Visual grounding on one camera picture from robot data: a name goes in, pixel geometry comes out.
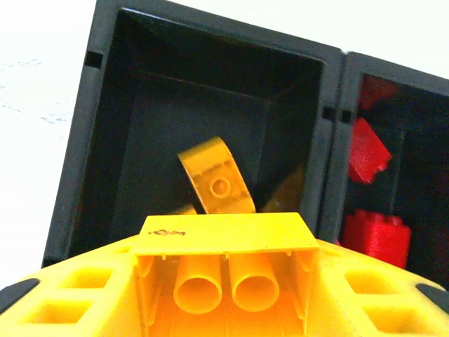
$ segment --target red lego brick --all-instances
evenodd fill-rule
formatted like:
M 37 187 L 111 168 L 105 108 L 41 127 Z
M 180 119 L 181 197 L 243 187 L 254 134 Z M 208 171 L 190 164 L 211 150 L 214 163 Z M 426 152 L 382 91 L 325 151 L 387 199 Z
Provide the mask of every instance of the red lego brick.
M 405 268 L 411 234 L 398 216 L 357 209 L 346 217 L 342 246 Z
M 349 177 L 356 183 L 371 184 L 377 172 L 387 168 L 391 154 L 363 118 L 356 120 L 349 154 Z
M 366 75 L 362 81 L 358 106 L 362 110 L 369 110 L 382 99 L 388 98 L 398 92 L 395 83 L 380 77 Z

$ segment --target yellow plastic base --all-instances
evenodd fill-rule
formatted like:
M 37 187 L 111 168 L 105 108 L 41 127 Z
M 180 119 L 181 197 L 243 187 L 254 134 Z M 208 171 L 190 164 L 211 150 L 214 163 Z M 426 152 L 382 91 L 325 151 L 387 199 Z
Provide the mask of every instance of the yellow plastic base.
M 440 286 L 312 237 L 297 213 L 148 217 L 30 275 L 0 336 L 447 336 Z

